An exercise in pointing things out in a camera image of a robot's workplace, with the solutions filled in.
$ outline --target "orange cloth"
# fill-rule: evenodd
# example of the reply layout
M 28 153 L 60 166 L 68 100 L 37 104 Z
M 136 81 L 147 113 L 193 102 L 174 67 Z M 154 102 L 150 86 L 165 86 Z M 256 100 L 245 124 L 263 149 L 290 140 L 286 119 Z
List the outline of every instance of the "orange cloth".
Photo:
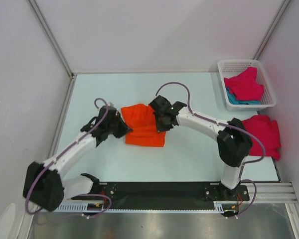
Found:
M 133 132 L 125 136 L 126 144 L 164 147 L 166 132 L 158 133 L 153 109 L 144 104 L 121 108 L 125 123 Z

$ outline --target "light blue table surface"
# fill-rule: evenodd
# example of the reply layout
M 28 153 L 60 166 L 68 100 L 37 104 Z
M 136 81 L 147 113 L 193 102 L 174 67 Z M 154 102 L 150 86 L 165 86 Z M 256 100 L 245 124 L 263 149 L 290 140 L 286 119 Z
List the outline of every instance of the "light blue table surface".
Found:
M 83 125 L 98 115 L 95 98 L 104 98 L 117 109 L 148 104 L 157 89 L 170 81 L 182 82 L 189 87 L 191 106 L 196 111 L 223 120 L 233 117 L 245 120 L 257 114 L 226 110 L 217 73 L 82 74 L 75 82 L 58 152 L 76 137 Z M 178 85 L 166 86 L 160 94 L 172 104 L 187 102 L 186 90 Z M 255 158 L 258 157 L 249 156 L 247 160 Z M 66 179 L 86 172 L 101 181 L 220 181 L 223 167 L 214 140 L 192 129 L 175 127 L 167 132 L 163 148 L 127 145 L 125 138 L 109 136 L 98 148 L 87 153 L 69 171 Z M 270 157 L 248 164 L 242 178 L 278 181 Z

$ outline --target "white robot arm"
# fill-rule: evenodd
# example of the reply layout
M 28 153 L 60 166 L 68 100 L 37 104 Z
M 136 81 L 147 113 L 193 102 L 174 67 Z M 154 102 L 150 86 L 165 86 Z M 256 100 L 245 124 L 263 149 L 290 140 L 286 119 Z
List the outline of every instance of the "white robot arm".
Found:
M 242 163 L 249 155 L 253 144 L 248 135 L 223 125 L 231 124 L 245 129 L 240 120 L 233 119 L 227 122 L 216 119 L 203 113 L 190 111 L 188 106 L 181 102 L 172 105 L 162 96 L 157 96 L 150 106 L 154 110 L 157 131 L 168 131 L 174 125 L 178 125 L 192 128 L 214 139 L 218 143 L 220 158 L 225 163 L 221 184 L 228 190 L 234 190 L 237 187 L 240 183 L 239 174 Z M 210 121 L 200 119 L 194 114 L 210 119 Z

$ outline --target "white panel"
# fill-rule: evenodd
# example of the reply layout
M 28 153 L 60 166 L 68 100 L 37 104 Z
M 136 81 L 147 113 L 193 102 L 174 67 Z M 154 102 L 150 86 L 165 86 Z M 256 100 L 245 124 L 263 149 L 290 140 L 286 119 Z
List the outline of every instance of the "white panel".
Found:
M 299 0 L 294 1 L 261 57 L 278 98 L 267 113 L 278 121 L 285 181 L 292 181 L 299 200 Z
M 0 0 L 0 215 L 13 203 L 22 219 L 26 169 L 47 157 L 68 83 L 26 1 Z
M 194 110 L 222 120 L 245 120 L 256 111 L 230 112 L 223 102 L 216 73 L 149 73 L 149 74 L 82 74 L 78 75 L 67 111 L 58 152 L 68 145 L 80 128 L 97 116 L 93 102 L 102 97 L 117 109 L 138 103 L 148 104 L 164 83 L 186 84 L 191 92 Z M 187 92 L 170 85 L 160 94 L 171 103 L 186 102 Z M 248 157 L 253 160 L 259 157 Z M 175 127 L 166 133 L 165 146 L 139 147 L 125 144 L 125 138 L 109 136 L 96 149 L 85 154 L 68 172 L 66 179 L 90 173 L 101 181 L 126 182 L 196 182 L 220 181 L 224 163 L 215 140 L 187 127 Z M 243 179 L 278 181 L 273 161 L 248 164 Z
M 75 72 L 215 71 L 253 57 L 282 0 L 37 0 Z

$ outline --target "blue cloth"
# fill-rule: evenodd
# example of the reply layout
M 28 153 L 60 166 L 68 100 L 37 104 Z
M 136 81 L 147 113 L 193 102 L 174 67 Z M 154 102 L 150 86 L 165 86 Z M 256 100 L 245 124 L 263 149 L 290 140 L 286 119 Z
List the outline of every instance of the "blue cloth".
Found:
M 229 88 L 226 87 L 228 100 L 233 105 L 261 105 L 260 101 L 238 101 L 234 94 L 229 93 Z

